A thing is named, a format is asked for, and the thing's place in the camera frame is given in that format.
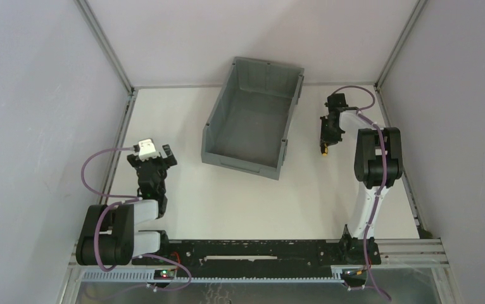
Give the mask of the black yellow screwdriver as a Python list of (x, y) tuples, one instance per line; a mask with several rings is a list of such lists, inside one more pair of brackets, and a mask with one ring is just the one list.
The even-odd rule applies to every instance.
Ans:
[(329, 153), (329, 144), (327, 142), (323, 142), (320, 144), (320, 151), (323, 156), (327, 156)]

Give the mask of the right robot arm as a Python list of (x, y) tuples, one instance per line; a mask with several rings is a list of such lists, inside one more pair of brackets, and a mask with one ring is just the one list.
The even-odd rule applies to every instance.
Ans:
[(403, 175), (401, 132), (381, 127), (355, 107), (331, 108), (322, 116), (320, 151), (340, 143), (345, 134), (356, 141), (353, 170), (359, 183), (355, 209), (339, 242), (343, 258), (359, 263), (374, 255), (374, 224), (390, 188)]

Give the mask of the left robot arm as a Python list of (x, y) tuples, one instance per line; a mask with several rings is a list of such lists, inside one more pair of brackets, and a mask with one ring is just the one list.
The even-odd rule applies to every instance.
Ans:
[(169, 145), (162, 148), (159, 151), (150, 139), (125, 148), (127, 161), (137, 174), (137, 192), (114, 195), (117, 202), (87, 209), (75, 250), (79, 265), (97, 265), (108, 272), (134, 257), (161, 250), (167, 241), (165, 231), (141, 231), (137, 226), (162, 218), (167, 210), (165, 180), (177, 160)]

